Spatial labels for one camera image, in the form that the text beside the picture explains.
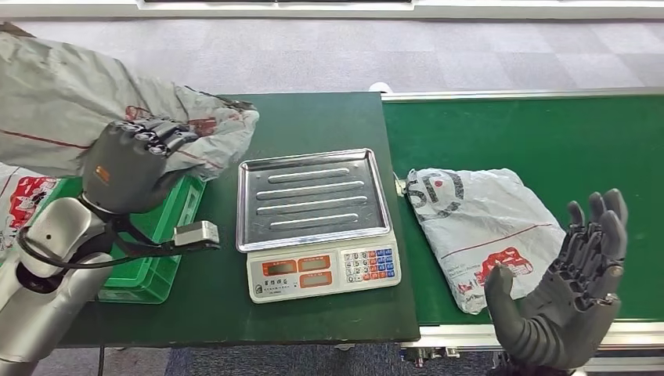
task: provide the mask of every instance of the scale keypad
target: scale keypad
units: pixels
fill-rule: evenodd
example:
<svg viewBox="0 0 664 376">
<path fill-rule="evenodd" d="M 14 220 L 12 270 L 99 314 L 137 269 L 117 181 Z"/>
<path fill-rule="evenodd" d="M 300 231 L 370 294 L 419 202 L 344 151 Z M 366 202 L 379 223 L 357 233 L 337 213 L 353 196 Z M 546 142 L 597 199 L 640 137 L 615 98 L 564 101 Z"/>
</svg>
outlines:
<svg viewBox="0 0 664 376">
<path fill-rule="evenodd" d="M 392 249 L 390 248 L 345 253 L 346 282 L 355 283 L 365 280 L 393 278 L 395 271 L 392 257 Z"/>
</svg>

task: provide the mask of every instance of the white plastic bag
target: white plastic bag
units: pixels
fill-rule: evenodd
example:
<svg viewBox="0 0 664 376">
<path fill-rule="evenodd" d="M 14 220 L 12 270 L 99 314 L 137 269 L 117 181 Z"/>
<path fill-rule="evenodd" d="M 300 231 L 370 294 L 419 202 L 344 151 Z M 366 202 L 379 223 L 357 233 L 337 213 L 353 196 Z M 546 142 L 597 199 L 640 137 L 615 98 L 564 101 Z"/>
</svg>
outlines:
<svg viewBox="0 0 664 376">
<path fill-rule="evenodd" d="M 246 151 L 258 112 L 132 73 L 67 43 L 0 32 L 0 161 L 49 176 L 80 175 L 85 151 L 115 120 L 150 115 L 188 123 L 201 138 L 168 159 L 217 177 Z"/>
<path fill-rule="evenodd" d="M 555 217 L 508 169 L 411 170 L 406 192 L 459 308 L 486 307 L 484 283 L 498 264 L 515 274 L 511 297 L 540 282 L 565 237 Z"/>
<path fill-rule="evenodd" d="M 58 180 L 36 172 L 0 164 L 0 262 Z"/>
</svg>

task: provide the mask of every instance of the stainless steel tray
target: stainless steel tray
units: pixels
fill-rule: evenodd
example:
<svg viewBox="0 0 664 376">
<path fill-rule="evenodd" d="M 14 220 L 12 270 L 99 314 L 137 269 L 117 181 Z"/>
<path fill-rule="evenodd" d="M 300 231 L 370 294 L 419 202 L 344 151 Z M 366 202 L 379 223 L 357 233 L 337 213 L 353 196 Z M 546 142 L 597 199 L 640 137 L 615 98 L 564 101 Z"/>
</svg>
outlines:
<svg viewBox="0 0 664 376">
<path fill-rule="evenodd" d="M 238 251 L 390 231 L 376 158 L 369 149 L 245 161 L 239 174 Z"/>
</svg>

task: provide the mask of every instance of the gray carpet floor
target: gray carpet floor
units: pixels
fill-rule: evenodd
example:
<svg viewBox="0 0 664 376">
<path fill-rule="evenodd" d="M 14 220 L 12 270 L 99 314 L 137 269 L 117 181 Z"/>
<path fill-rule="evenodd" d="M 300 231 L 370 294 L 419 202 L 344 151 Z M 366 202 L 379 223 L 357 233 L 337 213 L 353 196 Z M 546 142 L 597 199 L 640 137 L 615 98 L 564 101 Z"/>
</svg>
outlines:
<svg viewBox="0 0 664 376">
<path fill-rule="evenodd" d="M 664 23 L 401 20 L 16 22 L 163 79 L 215 93 L 664 86 Z M 490 354 L 400 363 L 393 344 L 107 350 L 106 375 L 475 375 Z M 62 349 L 39 376 L 89 376 L 96 350 Z"/>
</svg>

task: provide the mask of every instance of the gray robotic hand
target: gray robotic hand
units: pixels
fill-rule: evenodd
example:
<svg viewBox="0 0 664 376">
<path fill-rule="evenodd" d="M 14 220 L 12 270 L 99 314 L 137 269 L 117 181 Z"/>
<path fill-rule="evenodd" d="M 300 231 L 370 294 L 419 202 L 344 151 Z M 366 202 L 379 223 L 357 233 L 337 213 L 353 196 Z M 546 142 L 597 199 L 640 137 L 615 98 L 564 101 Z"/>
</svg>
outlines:
<svg viewBox="0 0 664 376">
<path fill-rule="evenodd" d="M 627 248 L 627 206 L 618 190 L 590 195 L 590 221 L 575 202 L 560 254 L 521 301 L 510 298 L 511 271 L 494 268 L 485 296 L 498 341 L 530 366 L 570 370 L 597 351 L 620 309 L 616 295 Z"/>
<path fill-rule="evenodd" d="M 114 214 L 154 209 L 186 173 L 164 173 L 166 160 L 196 139 L 186 124 L 168 119 L 108 124 L 85 156 L 83 199 Z"/>
</svg>

